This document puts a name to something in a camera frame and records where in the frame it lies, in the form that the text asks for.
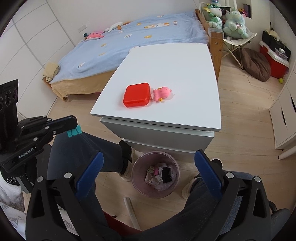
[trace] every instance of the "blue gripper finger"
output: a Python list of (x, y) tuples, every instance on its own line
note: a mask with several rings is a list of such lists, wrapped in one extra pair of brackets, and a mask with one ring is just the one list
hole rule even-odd
[(76, 182), (76, 198), (80, 201), (82, 198), (85, 198), (92, 185), (95, 182), (96, 177), (98, 176), (100, 170), (104, 164), (104, 157), (102, 152), (98, 152), (90, 164), (85, 169), (84, 173), (80, 176)]
[(207, 156), (201, 151), (197, 151), (194, 155), (194, 163), (202, 176), (211, 195), (218, 200), (221, 200), (222, 194), (222, 182), (216, 175), (214, 169), (211, 167)]
[(75, 129), (67, 131), (68, 137), (73, 137), (82, 134), (81, 126), (77, 125)]

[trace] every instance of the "green dragon plush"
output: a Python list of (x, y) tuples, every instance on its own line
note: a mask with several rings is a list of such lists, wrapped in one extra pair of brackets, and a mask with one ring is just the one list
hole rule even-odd
[(209, 4), (207, 8), (205, 8), (209, 13), (211, 19), (207, 21), (211, 28), (222, 29), (223, 23), (221, 20), (222, 10), (215, 4)]

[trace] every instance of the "pink toy figure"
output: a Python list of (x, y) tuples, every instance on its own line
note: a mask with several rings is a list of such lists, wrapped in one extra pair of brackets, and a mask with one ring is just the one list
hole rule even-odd
[(87, 36), (87, 40), (101, 39), (102, 37), (104, 37), (104, 35), (102, 35), (103, 33), (104, 31), (92, 32), (90, 35)]
[(170, 96), (170, 93), (172, 92), (172, 90), (170, 90), (168, 87), (162, 87), (162, 88), (158, 88), (157, 90), (153, 90), (153, 96), (152, 99), (154, 101), (163, 101), (164, 98), (167, 98)]

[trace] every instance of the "red plastic case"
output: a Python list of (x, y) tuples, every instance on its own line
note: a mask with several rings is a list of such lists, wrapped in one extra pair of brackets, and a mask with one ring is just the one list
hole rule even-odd
[(126, 107), (144, 106), (150, 100), (150, 86), (148, 83), (129, 85), (123, 98)]

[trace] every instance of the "white table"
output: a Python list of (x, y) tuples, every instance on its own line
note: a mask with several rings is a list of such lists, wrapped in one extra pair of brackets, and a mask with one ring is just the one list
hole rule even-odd
[[(149, 83), (172, 89), (161, 103), (126, 108), (126, 87)], [(206, 149), (221, 129), (218, 87), (207, 45), (173, 43), (131, 50), (96, 101), (92, 115), (141, 152), (161, 150), (180, 158)]]

